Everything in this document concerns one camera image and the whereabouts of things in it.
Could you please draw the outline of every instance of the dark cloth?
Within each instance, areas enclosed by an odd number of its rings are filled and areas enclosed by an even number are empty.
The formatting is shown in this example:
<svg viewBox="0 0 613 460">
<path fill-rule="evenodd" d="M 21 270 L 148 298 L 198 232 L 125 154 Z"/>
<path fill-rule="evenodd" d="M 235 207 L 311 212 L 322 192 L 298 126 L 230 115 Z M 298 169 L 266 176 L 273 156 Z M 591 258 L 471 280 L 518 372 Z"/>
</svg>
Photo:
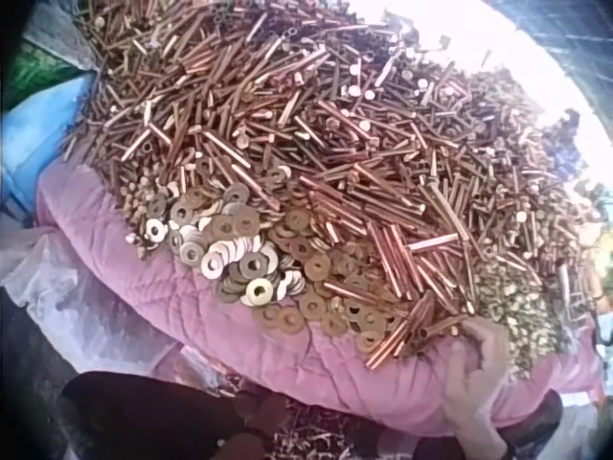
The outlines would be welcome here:
<svg viewBox="0 0 613 460">
<path fill-rule="evenodd" d="M 57 404 L 81 460 L 204 460 L 244 430 L 231 400 L 137 376 L 82 374 Z"/>
</svg>

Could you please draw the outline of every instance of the blue cloth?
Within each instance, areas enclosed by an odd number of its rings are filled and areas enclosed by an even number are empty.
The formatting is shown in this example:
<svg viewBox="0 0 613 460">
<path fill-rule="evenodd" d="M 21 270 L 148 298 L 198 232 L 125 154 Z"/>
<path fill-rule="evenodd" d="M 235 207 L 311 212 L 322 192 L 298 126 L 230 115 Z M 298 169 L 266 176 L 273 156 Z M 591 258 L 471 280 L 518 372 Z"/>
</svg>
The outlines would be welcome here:
<svg viewBox="0 0 613 460">
<path fill-rule="evenodd" d="M 3 202 L 11 195 L 24 210 L 34 212 L 38 176 L 59 156 L 59 145 L 92 80 L 92 74 L 85 74 L 40 91 L 3 117 Z"/>
</svg>

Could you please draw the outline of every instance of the quilted fabric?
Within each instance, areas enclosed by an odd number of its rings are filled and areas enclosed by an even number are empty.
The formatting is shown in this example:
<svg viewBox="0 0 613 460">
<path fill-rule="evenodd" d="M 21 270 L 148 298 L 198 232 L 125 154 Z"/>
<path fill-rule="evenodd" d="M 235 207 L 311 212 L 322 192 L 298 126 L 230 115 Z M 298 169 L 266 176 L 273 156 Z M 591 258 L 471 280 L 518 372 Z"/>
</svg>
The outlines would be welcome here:
<svg viewBox="0 0 613 460">
<path fill-rule="evenodd" d="M 156 328 L 301 402 L 416 435 L 449 433 L 441 411 L 447 339 L 426 359 L 390 361 L 371 372 L 349 335 L 330 339 L 317 326 L 296 336 L 265 332 L 246 307 L 218 302 L 211 284 L 169 250 L 162 248 L 141 262 L 125 242 L 127 227 L 114 204 L 87 167 L 55 162 L 40 177 L 40 223 L 61 228 L 96 276 Z M 477 365 L 472 349 L 469 364 Z M 585 331 L 574 355 L 541 359 L 531 379 L 507 384 L 492 419 L 497 426 L 516 423 L 536 409 L 550 388 L 589 390 L 601 379 L 602 366 Z"/>
</svg>

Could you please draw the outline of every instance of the pile of copper scrap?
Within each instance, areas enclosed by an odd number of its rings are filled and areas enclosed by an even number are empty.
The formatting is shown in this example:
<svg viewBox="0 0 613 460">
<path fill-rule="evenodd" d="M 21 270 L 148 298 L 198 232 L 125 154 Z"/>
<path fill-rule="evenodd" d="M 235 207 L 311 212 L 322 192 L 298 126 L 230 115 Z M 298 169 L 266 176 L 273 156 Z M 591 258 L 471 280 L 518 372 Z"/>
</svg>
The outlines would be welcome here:
<svg viewBox="0 0 613 460">
<path fill-rule="evenodd" d="M 270 460 L 295 458 L 354 458 L 353 440 L 360 427 L 357 417 L 289 400 L 289 424 L 273 435 Z"/>
<path fill-rule="evenodd" d="M 103 71 L 64 157 L 94 136 L 143 259 L 169 246 L 265 328 L 355 334 L 371 369 L 472 314 L 508 325 L 518 370 L 563 349 L 585 299 L 558 268 L 581 279 L 592 216 L 508 71 L 467 76 L 402 21 L 317 2 L 93 3 Z"/>
</svg>

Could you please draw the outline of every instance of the white plastic bag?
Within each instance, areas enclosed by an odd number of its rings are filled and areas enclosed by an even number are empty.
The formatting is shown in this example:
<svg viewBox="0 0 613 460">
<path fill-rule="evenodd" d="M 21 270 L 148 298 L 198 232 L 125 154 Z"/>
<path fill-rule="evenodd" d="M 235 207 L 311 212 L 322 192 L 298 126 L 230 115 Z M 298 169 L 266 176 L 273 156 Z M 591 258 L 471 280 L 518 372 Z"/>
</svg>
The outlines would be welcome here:
<svg viewBox="0 0 613 460">
<path fill-rule="evenodd" d="M 176 343 L 98 280 L 55 228 L 0 235 L 0 286 L 80 373 L 149 375 Z"/>
</svg>

